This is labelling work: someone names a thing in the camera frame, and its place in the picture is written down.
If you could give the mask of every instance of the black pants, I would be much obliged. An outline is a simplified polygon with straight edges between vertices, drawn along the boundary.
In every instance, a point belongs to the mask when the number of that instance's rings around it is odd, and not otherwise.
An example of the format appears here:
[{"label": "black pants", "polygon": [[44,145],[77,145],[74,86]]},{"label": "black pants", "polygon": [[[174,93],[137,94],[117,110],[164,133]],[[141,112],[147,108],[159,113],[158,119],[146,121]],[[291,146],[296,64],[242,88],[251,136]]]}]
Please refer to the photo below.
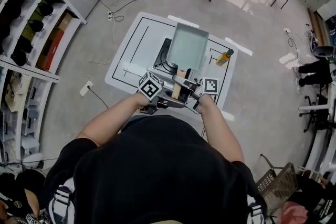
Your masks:
[{"label": "black pants", "polygon": [[300,66],[299,72],[303,74],[315,73],[300,79],[299,84],[301,87],[313,84],[329,84],[332,82],[329,62],[326,60],[318,60],[316,62]]}]

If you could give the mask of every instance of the plastic storage bin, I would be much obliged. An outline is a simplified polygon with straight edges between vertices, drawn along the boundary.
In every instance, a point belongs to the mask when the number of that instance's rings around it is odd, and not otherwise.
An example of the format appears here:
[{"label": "plastic storage bin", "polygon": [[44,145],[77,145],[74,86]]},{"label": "plastic storage bin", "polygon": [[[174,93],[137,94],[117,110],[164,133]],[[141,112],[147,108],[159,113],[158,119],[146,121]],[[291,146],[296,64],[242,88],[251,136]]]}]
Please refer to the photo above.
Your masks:
[{"label": "plastic storage bin", "polygon": [[2,142],[15,137],[17,113],[12,113],[9,108],[1,106],[0,112],[0,139]]},{"label": "plastic storage bin", "polygon": [[45,83],[39,79],[33,79],[28,91],[27,106],[40,105]]},{"label": "plastic storage bin", "polygon": [[38,123],[38,109],[36,106],[28,106],[23,111],[21,133],[27,135],[36,132]]}]

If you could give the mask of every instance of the black shirt sleeve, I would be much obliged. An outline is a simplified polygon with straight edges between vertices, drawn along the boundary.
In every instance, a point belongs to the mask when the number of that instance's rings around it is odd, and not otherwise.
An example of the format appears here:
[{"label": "black shirt sleeve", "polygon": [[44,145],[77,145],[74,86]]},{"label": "black shirt sleeve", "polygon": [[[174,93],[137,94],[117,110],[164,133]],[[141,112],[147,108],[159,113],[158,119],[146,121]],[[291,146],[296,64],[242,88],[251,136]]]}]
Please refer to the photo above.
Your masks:
[{"label": "black shirt sleeve", "polygon": [[263,208],[264,217],[267,214],[267,205],[265,203],[264,198],[262,197],[261,193],[259,192],[257,185],[253,179],[253,175],[251,170],[242,162],[232,162],[236,168],[239,169],[241,174],[243,175],[246,185],[247,185],[247,194],[253,198],[255,198],[256,202],[259,203]]},{"label": "black shirt sleeve", "polygon": [[43,185],[41,200],[45,208],[59,185],[73,176],[76,164],[89,151],[97,148],[97,145],[90,139],[78,138],[67,144],[59,154],[59,157],[50,169]]}]

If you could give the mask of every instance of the pink cloth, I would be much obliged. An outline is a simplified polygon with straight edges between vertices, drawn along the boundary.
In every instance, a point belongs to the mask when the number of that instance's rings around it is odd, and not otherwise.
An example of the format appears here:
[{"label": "pink cloth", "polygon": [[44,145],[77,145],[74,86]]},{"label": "pink cloth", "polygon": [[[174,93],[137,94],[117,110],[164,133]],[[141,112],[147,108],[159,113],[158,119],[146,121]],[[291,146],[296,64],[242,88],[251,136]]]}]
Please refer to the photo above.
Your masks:
[{"label": "pink cloth", "polygon": [[285,203],[278,217],[280,224],[303,224],[307,221],[308,211],[293,201]]}]

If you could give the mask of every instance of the wooden block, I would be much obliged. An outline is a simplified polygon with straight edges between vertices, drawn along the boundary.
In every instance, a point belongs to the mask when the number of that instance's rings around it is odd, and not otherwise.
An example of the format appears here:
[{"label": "wooden block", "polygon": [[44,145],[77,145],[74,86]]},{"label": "wooden block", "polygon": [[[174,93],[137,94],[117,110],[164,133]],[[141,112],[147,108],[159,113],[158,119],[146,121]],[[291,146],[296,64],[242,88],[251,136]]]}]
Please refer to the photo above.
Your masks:
[{"label": "wooden block", "polygon": [[[176,75],[181,77],[181,78],[185,78],[186,74],[187,74],[187,71],[183,71],[181,69],[178,69],[177,73],[176,73]],[[172,98],[179,99],[180,91],[181,91],[181,86],[178,85],[177,83],[175,83],[174,90],[173,90],[173,93],[172,93]]]}]

